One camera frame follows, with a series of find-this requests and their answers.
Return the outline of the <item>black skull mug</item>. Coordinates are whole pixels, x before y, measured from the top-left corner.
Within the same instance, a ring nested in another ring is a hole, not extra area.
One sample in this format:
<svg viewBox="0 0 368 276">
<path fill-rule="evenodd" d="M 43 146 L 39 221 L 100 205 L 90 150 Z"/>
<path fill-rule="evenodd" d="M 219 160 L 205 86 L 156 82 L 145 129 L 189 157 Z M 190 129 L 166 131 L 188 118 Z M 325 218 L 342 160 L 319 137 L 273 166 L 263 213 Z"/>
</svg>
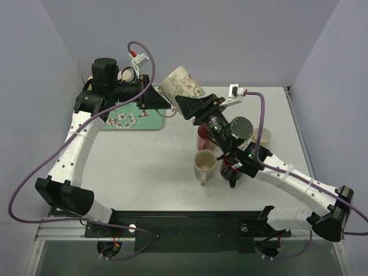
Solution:
<svg viewBox="0 0 368 276">
<path fill-rule="evenodd" d="M 228 181 L 229 186 L 232 189 L 235 188 L 237 181 L 243 176 L 237 168 L 232 168 L 230 162 L 227 160 L 221 161 L 220 174 L 226 181 Z"/>
</svg>

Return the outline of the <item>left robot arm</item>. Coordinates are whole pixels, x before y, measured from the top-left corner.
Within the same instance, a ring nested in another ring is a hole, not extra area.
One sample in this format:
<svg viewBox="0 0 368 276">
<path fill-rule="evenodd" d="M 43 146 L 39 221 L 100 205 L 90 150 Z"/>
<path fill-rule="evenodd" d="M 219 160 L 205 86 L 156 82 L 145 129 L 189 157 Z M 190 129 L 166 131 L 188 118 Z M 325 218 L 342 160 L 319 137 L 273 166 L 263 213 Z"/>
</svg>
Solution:
<svg viewBox="0 0 368 276">
<path fill-rule="evenodd" d="M 118 230 L 112 209 L 81 187 L 94 140 L 119 102 L 135 102 L 139 109 L 169 109 L 170 104 L 156 92 L 148 75 L 134 74 L 133 80 L 123 80 L 114 59 L 98 58 L 91 69 L 92 77 L 75 101 L 68 145 L 47 176 L 37 179 L 35 188 L 49 206 L 98 221 L 100 233 L 111 237 Z"/>
</svg>

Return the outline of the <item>pale yellow-green mug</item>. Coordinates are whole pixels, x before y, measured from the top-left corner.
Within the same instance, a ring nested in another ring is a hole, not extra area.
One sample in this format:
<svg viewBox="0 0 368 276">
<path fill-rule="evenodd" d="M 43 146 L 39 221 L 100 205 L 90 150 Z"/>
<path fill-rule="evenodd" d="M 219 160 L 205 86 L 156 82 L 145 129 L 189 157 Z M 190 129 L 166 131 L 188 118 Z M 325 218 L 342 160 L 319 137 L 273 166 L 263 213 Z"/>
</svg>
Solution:
<svg viewBox="0 0 368 276">
<path fill-rule="evenodd" d="M 258 138 L 259 128 L 255 128 L 252 134 L 252 141 L 256 143 Z M 272 134 L 267 128 L 262 129 L 261 137 L 260 137 L 260 145 L 267 146 L 272 140 Z"/>
</svg>

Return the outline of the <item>pink mug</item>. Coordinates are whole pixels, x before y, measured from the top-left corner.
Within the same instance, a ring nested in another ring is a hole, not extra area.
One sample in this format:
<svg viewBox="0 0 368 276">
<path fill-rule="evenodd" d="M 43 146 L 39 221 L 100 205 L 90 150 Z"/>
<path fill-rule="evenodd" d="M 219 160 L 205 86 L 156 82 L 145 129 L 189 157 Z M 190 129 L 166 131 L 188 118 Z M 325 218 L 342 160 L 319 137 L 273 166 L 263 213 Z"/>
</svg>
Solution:
<svg viewBox="0 0 368 276">
<path fill-rule="evenodd" d="M 197 136 L 197 150 L 214 150 L 215 149 L 215 144 L 210 141 L 207 138 L 202 138 L 201 136 Z"/>
</svg>

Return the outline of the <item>yellow mug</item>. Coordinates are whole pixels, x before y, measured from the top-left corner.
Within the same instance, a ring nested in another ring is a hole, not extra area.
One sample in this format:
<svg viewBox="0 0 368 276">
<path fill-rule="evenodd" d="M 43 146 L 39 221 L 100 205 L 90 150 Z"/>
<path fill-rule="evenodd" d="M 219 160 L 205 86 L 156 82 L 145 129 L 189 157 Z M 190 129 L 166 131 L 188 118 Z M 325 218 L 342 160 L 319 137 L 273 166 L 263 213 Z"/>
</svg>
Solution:
<svg viewBox="0 0 368 276">
<path fill-rule="evenodd" d="M 92 76 L 89 76 L 88 80 L 86 81 L 85 83 L 85 89 L 87 91 L 90 91 L 91 90 L 91 81 L 93 80 L 93 77 Z"/>
</svg>

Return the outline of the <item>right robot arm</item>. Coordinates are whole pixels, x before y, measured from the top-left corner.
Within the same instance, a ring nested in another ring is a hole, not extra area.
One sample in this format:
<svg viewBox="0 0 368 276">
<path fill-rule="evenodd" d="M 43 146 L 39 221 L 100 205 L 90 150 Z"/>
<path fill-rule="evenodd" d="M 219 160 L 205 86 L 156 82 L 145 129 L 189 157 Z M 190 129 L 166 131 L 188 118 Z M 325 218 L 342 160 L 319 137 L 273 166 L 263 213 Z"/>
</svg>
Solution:
<svg viewBox="0 0 368 276">
<path fill-rule="evenodd" d="M 267 148 L 252 142 L 252 124 L 244 117 L 228 122 L 223 110 L 240 102 L 245 93 L 234 91 L 228 99 L 211 94 L 202 98 L 176 96 L 184 119 L 204 125 L 210 139 L 221 149 L 228 174 L 245 174 L 265 181 L 301 201 L 302 208 L 264 208 L 257 220 L 263 235 L 274 231 L 305 229 L 331 242 L 339 242 L 350 215 L 354 195 L 347 186 L 326 185 L 286 164 Z"/>
</svg>

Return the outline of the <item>large cream patterned mug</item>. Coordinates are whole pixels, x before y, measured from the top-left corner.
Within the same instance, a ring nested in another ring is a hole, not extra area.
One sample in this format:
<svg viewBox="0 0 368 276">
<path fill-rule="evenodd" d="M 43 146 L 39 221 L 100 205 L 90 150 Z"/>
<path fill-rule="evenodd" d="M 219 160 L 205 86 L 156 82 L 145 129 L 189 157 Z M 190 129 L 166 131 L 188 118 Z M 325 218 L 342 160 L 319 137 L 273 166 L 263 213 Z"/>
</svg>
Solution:
<svg viewBox="0 0 368 276">
<path fill-rule="evenodd" d="M 180 66 L 170 73 L 158 86 L 158 90 L 179 114 L 182 114 L 182 112 L 175 99 L 176 96 L 201 98 L 206 94 L 201 85 L 184 66 Z"/>
</svg>

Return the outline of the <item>cream floral tall mug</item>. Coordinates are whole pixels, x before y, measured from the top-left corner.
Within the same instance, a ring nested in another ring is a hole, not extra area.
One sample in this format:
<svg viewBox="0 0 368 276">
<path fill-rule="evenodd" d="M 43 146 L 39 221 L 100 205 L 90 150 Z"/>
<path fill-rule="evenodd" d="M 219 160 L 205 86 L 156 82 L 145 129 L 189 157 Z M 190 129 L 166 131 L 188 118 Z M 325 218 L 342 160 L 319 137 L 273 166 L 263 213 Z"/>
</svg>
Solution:
<svg viewBox="0 0 368 276">
<path fill-rule="evenodd" d="M 132 70 L 128 69 L 126 71 L 121 71 L 119 73 L 119 77 L 120 80 L 123 82 L 131 82 L 135 78 L 135 73 Z"/>
</svg>

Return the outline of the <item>orange mug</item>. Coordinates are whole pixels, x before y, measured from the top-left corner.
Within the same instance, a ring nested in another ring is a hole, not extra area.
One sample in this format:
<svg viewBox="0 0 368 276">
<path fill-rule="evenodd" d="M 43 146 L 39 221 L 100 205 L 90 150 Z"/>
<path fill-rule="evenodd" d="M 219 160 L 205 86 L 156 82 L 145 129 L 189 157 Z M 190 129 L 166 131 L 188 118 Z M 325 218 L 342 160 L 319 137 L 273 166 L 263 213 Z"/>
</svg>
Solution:
<svg viewBox="0 0 368 276">
<path fill-rule="evenodd" d="M 197 135 L 202 139 L 207 139 L 208 130 L 205 125 L 200 125 L 197 129 Z"/>
</svg>

